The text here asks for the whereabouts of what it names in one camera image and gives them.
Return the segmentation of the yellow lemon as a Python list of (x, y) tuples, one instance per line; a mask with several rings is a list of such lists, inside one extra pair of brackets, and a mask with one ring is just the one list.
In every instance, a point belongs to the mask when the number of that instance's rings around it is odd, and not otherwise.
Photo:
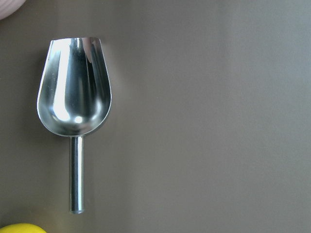
[(34, 224), (17, 223), (2, 227), (0, 233), (46, 233), (46, 231)]

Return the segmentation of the metal ice scoop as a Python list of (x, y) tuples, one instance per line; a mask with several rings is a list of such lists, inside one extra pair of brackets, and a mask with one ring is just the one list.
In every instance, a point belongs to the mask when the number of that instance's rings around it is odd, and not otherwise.
[(43, 126), (69, 139), (69, 210), (84, 211), (84, 138), (105, 122), (111, 85), (99, 38), (52, 40), (37, 95)]

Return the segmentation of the pink bowl with ice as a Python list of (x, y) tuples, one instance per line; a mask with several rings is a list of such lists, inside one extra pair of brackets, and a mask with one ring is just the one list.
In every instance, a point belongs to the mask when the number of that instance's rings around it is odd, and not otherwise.
[(0, 0), (0, 20), (17, 11), (26, 0)]

